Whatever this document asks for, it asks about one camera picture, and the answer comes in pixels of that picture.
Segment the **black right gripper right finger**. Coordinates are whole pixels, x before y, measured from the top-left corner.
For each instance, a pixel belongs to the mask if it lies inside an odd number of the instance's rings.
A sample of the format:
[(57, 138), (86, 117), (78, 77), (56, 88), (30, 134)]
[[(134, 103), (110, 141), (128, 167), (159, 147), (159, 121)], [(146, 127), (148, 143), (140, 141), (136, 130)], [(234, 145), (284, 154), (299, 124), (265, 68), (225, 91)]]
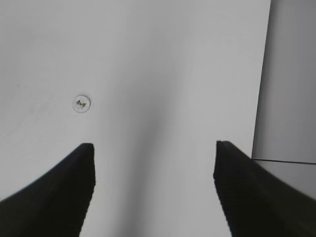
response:
[(314, 237), (316, 201), (229, 141), (216, 142), (214, 185), (234, 237)]

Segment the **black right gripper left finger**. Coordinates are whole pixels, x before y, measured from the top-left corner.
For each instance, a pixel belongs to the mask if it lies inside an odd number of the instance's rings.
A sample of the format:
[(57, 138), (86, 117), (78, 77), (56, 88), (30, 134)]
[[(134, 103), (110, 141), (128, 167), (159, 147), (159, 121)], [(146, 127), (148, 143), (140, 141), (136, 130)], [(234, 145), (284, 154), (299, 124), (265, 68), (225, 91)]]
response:
[(96, 186), (94, 146), (82, 143), (0, 202), (2, 237), (78, 237)]

